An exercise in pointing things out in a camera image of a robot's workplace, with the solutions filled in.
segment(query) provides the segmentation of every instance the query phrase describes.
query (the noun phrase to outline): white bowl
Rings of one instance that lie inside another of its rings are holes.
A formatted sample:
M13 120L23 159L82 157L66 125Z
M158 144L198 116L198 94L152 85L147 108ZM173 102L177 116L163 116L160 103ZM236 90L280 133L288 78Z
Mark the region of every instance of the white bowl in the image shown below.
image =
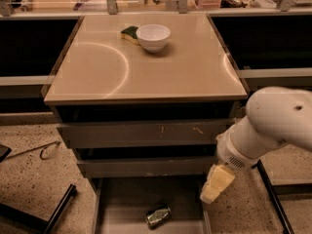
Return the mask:
M168 42L171 31L160 24L148 24L141 26L136 31L139 44L150 53L161 51Z

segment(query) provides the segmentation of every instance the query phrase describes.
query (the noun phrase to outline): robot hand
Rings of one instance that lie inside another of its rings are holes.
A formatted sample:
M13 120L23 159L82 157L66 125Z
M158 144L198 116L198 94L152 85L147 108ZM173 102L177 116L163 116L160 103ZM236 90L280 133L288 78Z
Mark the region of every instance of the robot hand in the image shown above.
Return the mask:
M255 165L288 143L312 151L312 93L281 87L255 92L247 116L217 137L220 165L213 166L201 199L211 203L234 179L233 170Z

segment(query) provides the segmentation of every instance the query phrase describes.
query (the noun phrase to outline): drawer front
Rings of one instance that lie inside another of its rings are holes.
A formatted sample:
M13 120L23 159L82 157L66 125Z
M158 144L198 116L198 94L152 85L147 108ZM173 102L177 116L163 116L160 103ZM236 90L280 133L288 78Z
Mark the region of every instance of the drawer front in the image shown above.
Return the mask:
M77 161L87 178L127 176L180 176L206 174L216 157L174 157Z
M94 233L210 234L200 176L108 178L100 182ZM150 230L145 214L166 205L171 218Z
M68 148L196 145L216 143L231 120L60 124Z

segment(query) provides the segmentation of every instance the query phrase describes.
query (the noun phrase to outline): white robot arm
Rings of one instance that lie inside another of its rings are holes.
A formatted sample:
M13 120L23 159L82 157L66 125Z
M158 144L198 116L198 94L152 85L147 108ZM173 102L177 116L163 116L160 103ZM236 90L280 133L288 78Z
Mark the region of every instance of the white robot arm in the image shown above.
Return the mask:
M217 137L218 166L213 166L201 199L211 203L234 179L269 151L293 144L312 151L312 93L281 87L255 92L247 116Z

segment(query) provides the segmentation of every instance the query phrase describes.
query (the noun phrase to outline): speckled floor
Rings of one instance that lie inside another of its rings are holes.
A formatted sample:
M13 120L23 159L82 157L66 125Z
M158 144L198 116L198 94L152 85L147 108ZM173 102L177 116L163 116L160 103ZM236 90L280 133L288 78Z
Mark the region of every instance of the speckled floor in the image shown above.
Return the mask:
M0 114L0 142L13 149L0 164L0 202L48 219L69 184L75 184L78 193L52 233L92 233L96 196L80 175L72 152L61 143L46 150L46 160L40 159L40 149L17 155L56 140L61 141L50 113ZM311 153L288 146L267 154L262 162L273 183L312 183ZM312 196L283 199L294 233L311 233ZM208 212L213 233L283 232L257 169L238 174L232 186L208 206ZM0 217L0 233L33 232Z

